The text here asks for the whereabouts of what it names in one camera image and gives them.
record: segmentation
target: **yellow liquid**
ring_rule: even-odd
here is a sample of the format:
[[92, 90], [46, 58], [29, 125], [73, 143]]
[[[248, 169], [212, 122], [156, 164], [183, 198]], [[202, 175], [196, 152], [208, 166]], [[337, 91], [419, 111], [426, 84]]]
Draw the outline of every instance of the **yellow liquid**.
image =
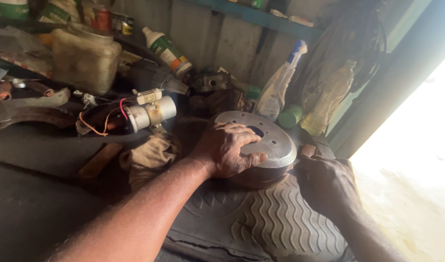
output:
[[309, 113], [307, 117], [302, 121], [300, 126], [307, 130], [308, 134], [317, 137], [323, 133], [324, 129], [328, 126], [315, 120], [314, 115]]

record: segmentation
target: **blue shelf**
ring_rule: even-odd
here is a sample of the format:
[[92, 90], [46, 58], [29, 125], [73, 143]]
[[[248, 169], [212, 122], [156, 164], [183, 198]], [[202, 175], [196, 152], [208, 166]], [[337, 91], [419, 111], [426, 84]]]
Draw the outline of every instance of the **blue shelf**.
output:
[[322, 31], [307, 27], [289, 20], [262, 12], [257, 9], [242, 6], [228, 0], [184, 0], [185, 2], [206, 6], [214, 11], [233, 16], [253, 24], [277, 30], [303, 39], [307, 42], [315, 42], [321, 36]]

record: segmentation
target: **forearm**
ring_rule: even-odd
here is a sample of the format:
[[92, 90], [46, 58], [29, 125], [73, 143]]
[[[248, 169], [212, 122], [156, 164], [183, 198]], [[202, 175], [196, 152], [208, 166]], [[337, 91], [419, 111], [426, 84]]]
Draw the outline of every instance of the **forearm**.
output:
[[408, 262], [361, 206], [349, 208], [334, 223], [358, 262]]
[[202, 163], [181, 160], [99, 217], [72, 240], [58, 261], [153, 261], [177, 214], [207, 179]]

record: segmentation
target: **white bottle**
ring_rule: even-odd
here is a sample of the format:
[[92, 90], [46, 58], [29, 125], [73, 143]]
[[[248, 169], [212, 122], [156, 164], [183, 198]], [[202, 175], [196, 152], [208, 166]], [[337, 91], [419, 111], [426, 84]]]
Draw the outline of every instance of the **white bottle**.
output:
[[312, 136], [319, 136], [328, 126], [331, 117], [346, 96], [354, 82], [354, 67], [357, 62], [347, 60], [347, 63], [332, 73], [326, 82], [323, 93], [313, 110], [300, 124]]
[[268, 80], [256, 101], [253, 113], [275, 122], [285, 105], [285, 92], [294, 75], [302, 54], [307, 52], [305, 41], [300, 40], [281, 68]]
[[153, 32], [148, 27], [144, 27], [142, 32], [147, 38], [147, 47], [161, 57], [175, 72], [178, 78], [181, 78], [192, 69], [192, 63], [175, 48], [167, 35]]

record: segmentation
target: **fingernail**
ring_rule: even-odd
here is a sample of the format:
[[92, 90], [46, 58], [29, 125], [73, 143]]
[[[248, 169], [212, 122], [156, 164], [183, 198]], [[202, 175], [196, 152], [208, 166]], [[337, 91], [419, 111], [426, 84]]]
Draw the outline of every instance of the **fingernail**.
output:
[[268, 160], [267, 154], [260, 155], [260, 162], [265, 162], [266, 160]]

